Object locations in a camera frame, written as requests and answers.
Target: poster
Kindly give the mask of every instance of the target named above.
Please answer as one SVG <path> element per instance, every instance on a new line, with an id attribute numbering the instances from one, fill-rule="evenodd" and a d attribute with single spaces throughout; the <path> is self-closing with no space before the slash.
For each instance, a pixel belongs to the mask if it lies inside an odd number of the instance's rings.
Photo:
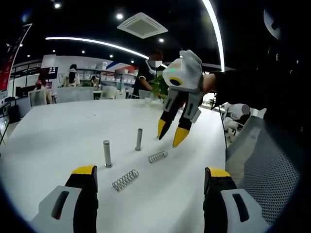
<path id="1" fill-rule="evenodd" d="M 6 55 L 0 63 L 0 100 L 7 97 L 8 84 L 15 57 L 19 50 L 19 45 L 23 42 L 31 25 L 32 24 L 27 24 L 21 28 L 20 34 L 17 36 L 16 40 L 13 40 L 7 47 Z"/>

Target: white robot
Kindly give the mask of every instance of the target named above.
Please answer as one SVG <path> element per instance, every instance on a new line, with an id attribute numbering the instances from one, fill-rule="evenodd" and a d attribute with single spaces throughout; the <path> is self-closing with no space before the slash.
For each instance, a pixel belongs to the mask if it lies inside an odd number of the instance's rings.
<path id="1" fill-rule="evenodd" d="M 199 117 L 204 93 L 202 92 L 202 61 L 191 50 L 180 51 L 180 57 L 164 71 L 163 78 L 169 86 L 164 112 L 158 123 L 158 139 L 169 129 L 180 107 L 186 103 L 175 133 L 173 147 L 177 147 L 189 134 L 192 123 Z"/>

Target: computer monitor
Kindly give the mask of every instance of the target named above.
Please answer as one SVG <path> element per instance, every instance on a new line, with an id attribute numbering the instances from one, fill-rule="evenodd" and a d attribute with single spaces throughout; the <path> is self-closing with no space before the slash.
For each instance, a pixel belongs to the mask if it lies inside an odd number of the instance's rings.
<path id="1" fill-rule="evenodd" d="M 41 79 L 56 79 L 57 78 L 58 67 L 45 67 L 40 69 Z"/>
<path id="2" fill-rule="evenodd" d="M 28 96 L 28 92 L 30 91 L 33 91 L 35 89 L 35 86 L 26 86 L 26 87 L 20 87 L 20 86 L 17 86 L 16 89 L 15 89 L 15 95 L 17 97 L 26 97 Z"/>
<path id="3" fill-rule="evenodd" d="M 45 84 L 45 88 L 48 89 L 48 90 L 52 90 L 52 82 L 47 82 Z"/>

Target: metal spring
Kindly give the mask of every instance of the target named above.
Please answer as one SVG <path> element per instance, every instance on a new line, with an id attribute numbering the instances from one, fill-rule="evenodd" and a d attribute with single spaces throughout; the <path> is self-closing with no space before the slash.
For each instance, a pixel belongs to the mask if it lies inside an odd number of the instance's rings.
<path id="1" fill-rule="evenodd" d="M 162 151 L 160 153 L 148 156 L 148 161 L 149 161 L 149 163 L 153 164 L 153 163 L 159 161 L 160 159 L 165 158 L 166 156 L 168 156 L 168 153 L 166 151 Z"/>
<path id="2" fill-rule="evenodd" d="M 133 169 L 130 172 L 126 173 L 117 181 L 114 181 L 112 183 L 112 187 L 114 187 L 115 190 L 120 192 L 122 189 L 128 186 L 134 179 L 136 179 L 138 175 L 139 175 L 138 171 Z"/>

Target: white table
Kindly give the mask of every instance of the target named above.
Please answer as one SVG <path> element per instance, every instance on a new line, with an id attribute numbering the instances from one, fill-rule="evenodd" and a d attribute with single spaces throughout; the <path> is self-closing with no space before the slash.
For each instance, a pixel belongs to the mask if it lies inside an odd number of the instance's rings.
<path id="1" fill-rule="evenodd" d="M 94 90 L 94 91 L 93 91 L 93 94 L 101 94 L 101 93 L 102 93 L 101 90 L 96 90 L 96 91 Z M 53 92 L 53 93 L 52 93 L 52 96 L 56 96 L 56 97 L 57 97 L 57 92 Z"/>
<path id="2" fill-rule="evenodd" d="M 172 148 L 181 112 L 157 140 L 162 114 L 143 100 L 92 100 L 34 107 L 1 151 L 1 180 L 26 220 L 56 186 L 80 166 L 98 166 L 98 233 L 203 232 L 204 169 L 225 167 L 220 115 L 202 109 L 188 137 Z M 137 129 L 143 129 L 136 152 Z M 110 141 L 112 168 L 104 166 L 103 141 Z M 150 164 L 147 157 L 167 151 Z M 112 182 L 132 169 L 139 177 L 121 192 Z"/>

